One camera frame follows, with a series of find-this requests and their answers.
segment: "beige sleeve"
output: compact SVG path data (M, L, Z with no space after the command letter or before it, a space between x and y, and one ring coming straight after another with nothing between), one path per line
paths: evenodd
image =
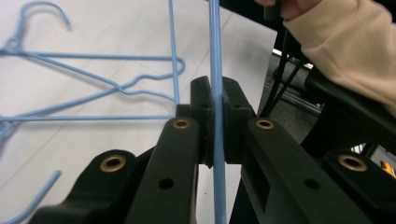
M323 0L285 26L323 75L396 118L396 25L384 8L371 0Z

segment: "hole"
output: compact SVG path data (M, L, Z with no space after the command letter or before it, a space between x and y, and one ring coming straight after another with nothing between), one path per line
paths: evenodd
M171 179L171 178L165 178L165 179L160 180L160 182L158 182L158 187L160 189L171 189L174 185L175 185L175 183L173 182L173 179Z
M310 189L320 189L320 184L314 179L305 179L304 184Z
M100 164L100 169L106 173L116 172L121 169L126 163L126 160L123 156L120 155L112 155L105 158Z
M341 155L338 157L338 161L341 165L352 171L364 172L367 170L366 163L354 156Z
M266 119L257 120L256 125L261 129L273 129L274 128L273 122L266 120Z
M174 127L177 129L185 129L190 127L191 123L187 119L178 119L173 123Z
M210 105L207 105L207 104L201 105L201 108L204 108L204 109L208 109L209 107L210 107Z

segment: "black machine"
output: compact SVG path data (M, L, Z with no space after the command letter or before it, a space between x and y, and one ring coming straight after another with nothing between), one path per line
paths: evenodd
M313 158L273 120L257 118L239 84L223 78L225 160L242 164L230 223L393 223L396 182L346 150ZM212 166L214 106L207 77L191 82L156 147L92 160L64 200L30 223L196 223L198 165Z

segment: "black cable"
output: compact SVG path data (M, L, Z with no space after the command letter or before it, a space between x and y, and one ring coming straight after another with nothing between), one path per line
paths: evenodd
M271 107L269 109L268 112L268 116L271 114L271 112L274 110L277 102L279 102L280 98L282 98L283 93L286 91L286 89L288 88L288 86L290 85L290 83L293 81L293 79L295 78L295 76L297 75L298 71L300 70L300 68L306 63L306 58L303 56L302 59L300 59L300 61L296 64L296 66L294 67L293 71L291 72L290 76L288 77L288 80L286 80L285 84L283 85L282 89L280 90L280 92L277 94L276 98L274 99L274 101L271 104Z
M279 89L279 84L283 77L283 72L285 70L286 63L288 61L288 50L289 50L289 39L290 33L288 30L285 31L285 37L283 39L282 55L280 56L279 66L277 68L274 85L271 89L270 95L268 96L267 102L265 103L264 109L260 113L261 118L267 118L270 115L272 103L276 97L277 90Z

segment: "white table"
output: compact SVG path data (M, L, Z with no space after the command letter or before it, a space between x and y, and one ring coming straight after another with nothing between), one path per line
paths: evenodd
M4 0L0 43L14 34L25 0ZM29 10L23 45L29 50L170 55L167 1L52 1L72 23L67 29L51 7ZM186 60L179 77L180 100L190 102L190 81L209 76L208 3L174 0L177 55ZM230 11L221 11L223 75L236 79L257 109L276 33ZM119 83L141 73L172 71L170 63L59 59ZM143 81L173 94L172 80ZM0 115L14 116L92 94L109 86L21 57L0 57ZM174 115L171 101L113 94L53 115ZM155 146L165 120L25 122L0 152L0 221L15 217L55 170L62 175L39 206L64 200L77 177L97 155L118 148L136 156ZM227 165L227 212L239 181L239 166ZM212 170L200 166L198 223L214 223Z

